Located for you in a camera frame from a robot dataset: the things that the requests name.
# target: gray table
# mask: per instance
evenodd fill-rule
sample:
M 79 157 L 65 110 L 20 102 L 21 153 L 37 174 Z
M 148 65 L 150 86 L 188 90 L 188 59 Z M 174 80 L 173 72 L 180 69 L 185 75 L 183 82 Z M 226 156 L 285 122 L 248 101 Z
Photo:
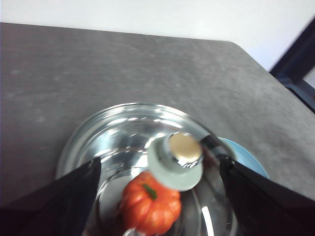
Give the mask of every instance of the gray table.
M 315 199 L 315 116 L 236 44 L 1 24 L 1 203 L 52 182 L 74 129 L 127 102 L 187 112 Z

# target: pumpkin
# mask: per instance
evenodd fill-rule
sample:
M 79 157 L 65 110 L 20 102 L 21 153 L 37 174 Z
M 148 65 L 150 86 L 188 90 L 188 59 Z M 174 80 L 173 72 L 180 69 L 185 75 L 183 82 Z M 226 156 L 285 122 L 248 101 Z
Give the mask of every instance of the pumpkin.
M 180 193 L 158 183 L 151 173 L 142 172 L 124 188 L 120 212 L 128 229 L 160 235 L 181 213 Z

